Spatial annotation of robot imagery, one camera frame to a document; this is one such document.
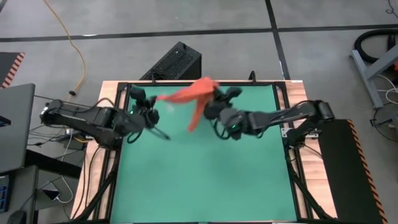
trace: gray floor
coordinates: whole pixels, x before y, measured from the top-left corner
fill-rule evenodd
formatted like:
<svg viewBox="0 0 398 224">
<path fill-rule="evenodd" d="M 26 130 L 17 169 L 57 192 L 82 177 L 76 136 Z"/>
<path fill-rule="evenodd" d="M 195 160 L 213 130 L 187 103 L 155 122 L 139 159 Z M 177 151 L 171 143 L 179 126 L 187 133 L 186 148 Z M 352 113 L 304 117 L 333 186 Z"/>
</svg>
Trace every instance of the gray floor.
<svg viewBox="0 0 398 224">
<path fill-rule="evenodd" d="M 50 3 L 73 35 L 271 26 L 266 5 L 261 0 L 50 0 Z M 398 22 L 385 13 L 387 1 L 272 0 L 272 6 L 278 27 Z M 0 27 L 0 37 L 64 35 L 42 0 L 8 0 L 0 13 Z M 370 126 L 369 119 L 374 113 L 371 101 L 348 57 L 355 38 L 365 31 L 286 32 L 281 33 L 280 38 L 291 78 L 304 80 L 310 99 L 328 101 L 338 118 L 354 121 L 387 218 L 390 223 L 398 223 L 398 144 L 384 139 Z M 95 103 L 103 80 L 140 78 L 177 41 L 203 54 L 203 75 L 247 79 L 249 72 L 255 70 L 261 79 L 283 79 L 271 33 L 79 40 L 75 43 L 86 59 L 87 79 L 74 102 Z M 365 49 L 376 56 L 382 54 L 385 45 L 383 38 L 364 43 Z M 0 51 L 26 53 L 12 84 L 35 83 L 38 95 L 61 98 L 81 75 L 80 59 L 67 41 L 0 43 Z M 388 87 L 381 80 L 380 88 Z M 39 124 L 44 103 L 35 99 L 32 127 Z M 392 105 L 387 110 L 396 108 Z M 382 131 L 396 137 L 391 130 Z M 54 157 L 63 153 L 62 146 L 55 143 L 34 150 Z M 78 163 L 81 157 L 80 154 L 67 160 Z M 52 174 L 40 175 L 40 183 L 49 179 L 53 179 Z M 68 181 L 76 189 L 77 182 Z M 63 182 L 56 185 L 66 200 L 67 188 Z M 39 215 L 39 223 L 63 220 L 66 217 L 62 207 L 42 210 Z"/>
</svg>

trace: green mat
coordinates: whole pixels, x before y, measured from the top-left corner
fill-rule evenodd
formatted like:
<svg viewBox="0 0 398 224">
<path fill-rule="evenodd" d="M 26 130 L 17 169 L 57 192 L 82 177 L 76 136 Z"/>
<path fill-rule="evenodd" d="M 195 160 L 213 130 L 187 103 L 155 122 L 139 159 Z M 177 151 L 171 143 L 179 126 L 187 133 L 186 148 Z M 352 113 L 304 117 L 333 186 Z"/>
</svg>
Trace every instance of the green mat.
<svg viewBox="0 0 398 224">
<path fill-rule="evenodd" d="M 147 96 L 181 88 L 144 87 Z M 235 107 L 276 110 L 271 86 L 242 89 L 233 99 Z M 188 133 L 194 103 L 158 101 L 155 107 L 160 113 L 157 127 L 171 141 L 144 131 L 135 143 L 123 144 L 111 223 L 296 221 L 278 126 L 261 139 L 223 141 L 205 119 Z"/>
</svg>

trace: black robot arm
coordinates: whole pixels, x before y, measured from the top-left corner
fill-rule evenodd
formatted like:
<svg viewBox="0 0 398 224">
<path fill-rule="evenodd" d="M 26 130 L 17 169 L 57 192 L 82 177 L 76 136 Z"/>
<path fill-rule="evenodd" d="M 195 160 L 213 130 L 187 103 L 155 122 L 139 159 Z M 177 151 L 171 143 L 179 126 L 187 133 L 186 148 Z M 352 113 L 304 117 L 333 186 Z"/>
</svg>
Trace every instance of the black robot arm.
<svg viewBox="0 0 398 224">
<path fill-rule="evenodd" d="M 214 128 L 222 139 L 233 138 L 238 140 L 242 134 L 260 138 L 264 131 L 275 125 L 306 119 L 298 128 L 287 132 L 287 144 L 294 146 L 304 140 L 304 137 L 313 131 L 320 123 L 333 120 L 335 117 L 328 103 L 320 100 L 303 101 L 285 110 L 262 112 L 244 111 L 232 107 L 230 99 L 239 96 L 241 90 L 231 87 L 226 93 L 215 91 L 215 98 L 205 108 L 205 118 L 216 120 Z M 221 123 L 224 133 L 218 134 L 216 125 Z"/>
<path fill-rule="evenodd" d="M 40 114 L 46 126 L 63 125 L 92 136 L 99 146 L 105 149 L 118 149 L 122 138 L 128 134 L 139 134 L 144 128 L 152 129 L 159 121 L 154 109 L 155 98 L 146 99 L 145 91 L 134 88 L 129 93 L 136 100 L 129 113 L 116 107 L 97 106 L 103 98 L 91 108 L 82 108 L 61 100 L 46 104 Z"/>
</svg>

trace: orange and black striped tape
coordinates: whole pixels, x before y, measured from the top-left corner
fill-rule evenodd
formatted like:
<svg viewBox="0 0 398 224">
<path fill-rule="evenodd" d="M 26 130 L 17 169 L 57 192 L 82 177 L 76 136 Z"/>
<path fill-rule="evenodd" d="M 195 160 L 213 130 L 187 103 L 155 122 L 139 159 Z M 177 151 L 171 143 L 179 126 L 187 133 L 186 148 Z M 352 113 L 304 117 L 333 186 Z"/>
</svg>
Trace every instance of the orange and black striped tape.
<svg viewBox="0 0 398 224">
<path fill-rule="evenodd" d="M 17 70 L 22 63 L 22 60 L 25 57 L 25 53 L 20 53 L 17 58 L 15 58 L 14 63 L 12 64 L 10 71 L 7 74 L 6 79 L 3 81 L 0 88 L 8 88 L 11 85 L 12 80 L 14 79 L 15 75 L 17 74 Z"/>
<path fill-rule="evenodd" d="M 371 190 L 372 190 L 372 193 L 373 193 L 374 200 L 376 201 L 376 205 L 377 205 L 377 207 L 379 209 L 381 220 L 382 220 L 383 224 L 388 224 L 387 218 L 386 218 L 386 214 L 384 213 L 384 209 L 383 209 L 383 206 L 381 205 L 381 201 L 380 201 L 379 195 L 377 194 L 376 187 L 374 186 L 374 182 L 373 182 L 373 179 L 372 179 L 372 176 L 371 176 L 371 172 L 369 170 L 368 163 L 366 162 L 365 155 L 363 153 L 361 143 L 359 143 L 359 137 L 358 137 L 358 134 L 355 131 L 354 123 L 353 123 L 352 120 L 349 120 L 349 119 L 347 119 L 347 122 L 349 124 L 349 127 L 351 128 L 352 133 L 353 133 L 354 140 L 356 142 L 356 147 L 358 148 L 359 156 L 361 157 L 361 160 L 362 160 L 362 165 L 363 165 L 363 167 L 365 169 L 365 173 L 366 173 L 366 175 L 368 177 L 369 185 L 371 186 Z"/>
</svg>

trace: red cloth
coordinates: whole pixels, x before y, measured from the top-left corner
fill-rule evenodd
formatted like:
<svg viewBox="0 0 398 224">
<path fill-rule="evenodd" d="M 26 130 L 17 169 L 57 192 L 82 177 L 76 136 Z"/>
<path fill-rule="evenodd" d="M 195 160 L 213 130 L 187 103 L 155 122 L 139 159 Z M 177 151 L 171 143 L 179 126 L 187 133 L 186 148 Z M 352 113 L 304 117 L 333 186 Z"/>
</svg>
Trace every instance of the red cloth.
<svg viewBox="0 0 398 224">
<path fill-rule="evenodd" d="M 158 96 L 156 100 L 164 100 L 170 103 L 189 103 L 192 100 L 196 100 L 196 108 L 188 126 L 188 130 L 193 131 L 198 126 L 206 104 L 213 99 L 213 92 L 216 88 L 218 88 L 218 82 L 205 77 L 198 79 L 189 87 L 182 88 L 173 95 Z"/>
</svg>

